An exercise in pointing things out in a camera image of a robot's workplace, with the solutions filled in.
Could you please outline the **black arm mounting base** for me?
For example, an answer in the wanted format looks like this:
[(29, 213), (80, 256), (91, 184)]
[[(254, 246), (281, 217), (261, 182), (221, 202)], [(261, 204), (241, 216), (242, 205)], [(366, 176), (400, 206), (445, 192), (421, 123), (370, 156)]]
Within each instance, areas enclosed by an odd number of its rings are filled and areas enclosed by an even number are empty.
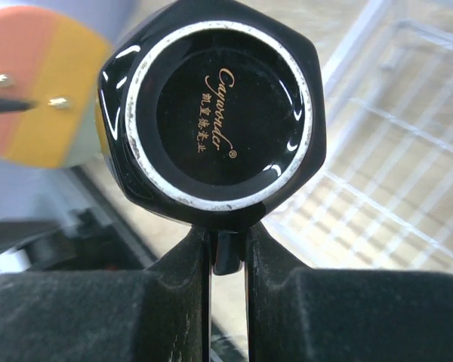
[(141, 270), (155, 261), (83, 168), (18, 175), (19, 193), (0, 192), (0, 274)]

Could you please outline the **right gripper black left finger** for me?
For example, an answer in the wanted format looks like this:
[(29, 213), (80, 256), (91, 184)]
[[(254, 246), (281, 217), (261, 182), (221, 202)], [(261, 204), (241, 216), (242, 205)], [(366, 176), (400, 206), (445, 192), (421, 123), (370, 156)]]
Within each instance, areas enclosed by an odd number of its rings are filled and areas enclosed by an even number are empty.
[(0, 361), (207, 361), (208, 267), (193, 229), (144, 270), (0, 270)]

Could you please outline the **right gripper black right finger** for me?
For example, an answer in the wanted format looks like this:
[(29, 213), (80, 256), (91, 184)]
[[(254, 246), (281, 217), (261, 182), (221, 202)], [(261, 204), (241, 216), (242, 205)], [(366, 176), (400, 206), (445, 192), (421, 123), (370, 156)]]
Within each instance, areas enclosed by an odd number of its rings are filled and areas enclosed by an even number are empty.
[(453, 275), (310, 268), (247, 235), (252, 361), (453, 361)]

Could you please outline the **black hexagonal ceramic mug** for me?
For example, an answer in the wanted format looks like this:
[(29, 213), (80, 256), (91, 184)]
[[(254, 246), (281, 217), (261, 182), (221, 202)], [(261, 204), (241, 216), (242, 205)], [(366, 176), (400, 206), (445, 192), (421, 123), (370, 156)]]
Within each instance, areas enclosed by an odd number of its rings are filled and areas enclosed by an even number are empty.
[(172, 2), (101, 67), (97, 131), (125, 197), (200, 229), (232, 274), (247, 231), (325, 161), (318, 52), (240, 2)]

